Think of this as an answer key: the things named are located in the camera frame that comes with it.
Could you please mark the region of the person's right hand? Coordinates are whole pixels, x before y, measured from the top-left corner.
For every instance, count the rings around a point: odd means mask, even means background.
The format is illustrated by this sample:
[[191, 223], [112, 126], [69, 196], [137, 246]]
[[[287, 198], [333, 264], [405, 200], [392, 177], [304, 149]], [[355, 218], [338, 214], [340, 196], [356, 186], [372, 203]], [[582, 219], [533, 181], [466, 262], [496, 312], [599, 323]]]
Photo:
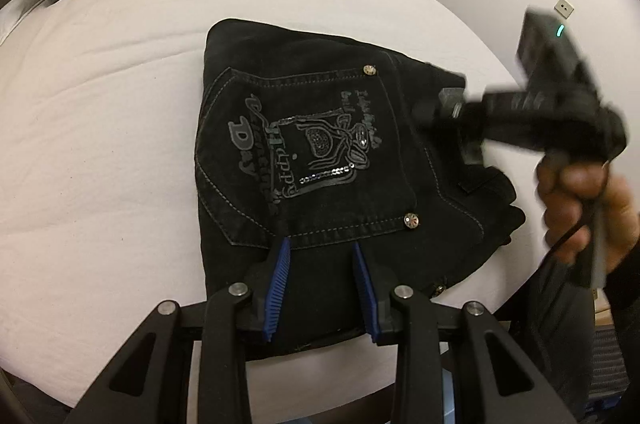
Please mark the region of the person's right hand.
[[639, 241], [639, 213], [625, 177], [598, 163], [562, 167], [549, 157], [539, 162], [536, 174], [552, 256], [573, 264], [585, 251], [592, 240], [587, 207], [597, 201], [603, 216], [605, 270], [612, 273]]

